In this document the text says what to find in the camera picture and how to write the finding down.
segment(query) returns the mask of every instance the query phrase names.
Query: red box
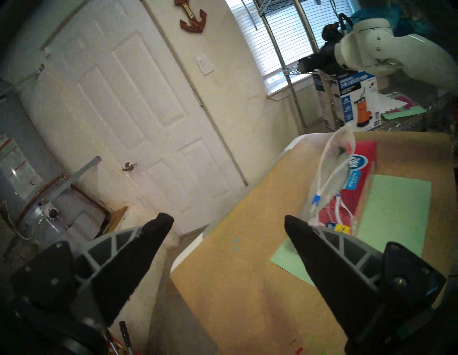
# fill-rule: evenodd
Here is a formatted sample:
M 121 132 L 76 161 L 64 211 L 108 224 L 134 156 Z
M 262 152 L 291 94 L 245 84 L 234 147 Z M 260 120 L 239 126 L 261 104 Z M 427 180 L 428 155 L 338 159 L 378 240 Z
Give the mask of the red box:
M 350 176 L 340 193 L 320 210 L 318 219 L 321 226 L 356 235 L 371 190 L 376 154 L 377 142 L 356 142 L 349 163 Z

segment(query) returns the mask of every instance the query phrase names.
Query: anchor decoration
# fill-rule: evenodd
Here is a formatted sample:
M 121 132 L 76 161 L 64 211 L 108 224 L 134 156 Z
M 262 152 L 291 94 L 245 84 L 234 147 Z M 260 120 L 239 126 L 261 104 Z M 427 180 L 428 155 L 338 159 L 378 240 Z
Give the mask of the anchor decoration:
M 191 21 L 191 25 L 188 25 L 185 21 L 180 20 L 180 26 L 182 29 L 188 32 L 202 33 L 205 23 L 207 22 L 207 13 L 204 10 L 200 10 L 201 20 L 198 21 L 191 9 L 189 8 L 189 0 L 174 0 L 175 5 L 182 5 L 186 11 L 186 14 Z

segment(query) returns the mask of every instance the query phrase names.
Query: tabletop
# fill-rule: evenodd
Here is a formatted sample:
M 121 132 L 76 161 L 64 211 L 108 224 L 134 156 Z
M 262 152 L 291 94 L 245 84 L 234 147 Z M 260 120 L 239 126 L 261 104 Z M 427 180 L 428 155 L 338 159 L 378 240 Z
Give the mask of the tabletop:
M 309 134 L 172 272 L 193 314 L 225 354 L 343 354 L 347 340 L 318 290 L 269 259 L 287 238 L 284 216 L 307 197 L 331 133 Z M 362 132 L 377 141 L 376 174 L 431 181 L 422 257 L 444 275 L 458 216 L 447 135 Z

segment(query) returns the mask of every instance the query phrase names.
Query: cream wall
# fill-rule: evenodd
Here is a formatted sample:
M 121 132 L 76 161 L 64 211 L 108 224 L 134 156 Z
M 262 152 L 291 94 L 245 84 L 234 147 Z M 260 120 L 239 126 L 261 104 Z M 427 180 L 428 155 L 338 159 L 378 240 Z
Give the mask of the cream wall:
M 180 28 L 184 11 L 172 0 L 144 0 L 185 74 L 199 93 L 209 117 L 220 132 L 242 174 L 251 183 L 299 135 L 290 104 L 266 98 L 263 80 L 248 45 L 225 0 L 193 0 L 195 13 L 202 8 L 207 26 L 202 34 Z M 82 0 L 44 0 L 8 49 L 0 64 L 5 80 L 16 82 L 46 63 L 39 47 L 62 19 Z M 205 53 L 214 72 L 203 76 L 195 57 Z M 298 93 L 308 121 L 318 118 L 313 87 Z M 48 65 L 37 80 L 21 86 L 29 116 L 62 163 L 72 171 L 95 155 L 103 161 L 97 172 L 84 176 L 84 187 L 110 208 L 142 200 L 137 186 L 120 170 L 114 157 L 84 124 L 71 90 Z
M 278 102 L 266 99 L 261 74 L 226 1 L 190 2 L 197 16 L 200 9 L 207 13 L 202 34 L 180 28 L 180 19 L 187 20 L 187 16 L 173 1 L 144 0 L 144 3 L 178 56 L 246 180 L 256 181 L 300 131 L 287 99 Z M 207 55 L 214 72 L 202 75 L 196 63 L 200 54 Z

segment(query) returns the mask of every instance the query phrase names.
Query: door panel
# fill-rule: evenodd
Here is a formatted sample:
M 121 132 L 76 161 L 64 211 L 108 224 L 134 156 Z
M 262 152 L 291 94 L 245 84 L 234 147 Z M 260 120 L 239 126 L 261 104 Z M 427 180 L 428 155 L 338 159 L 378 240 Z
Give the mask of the door panel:
M 90 1 L 49 50 L 87 123 L 181 232 L 234 203 L 240 174 L 140 1 Z

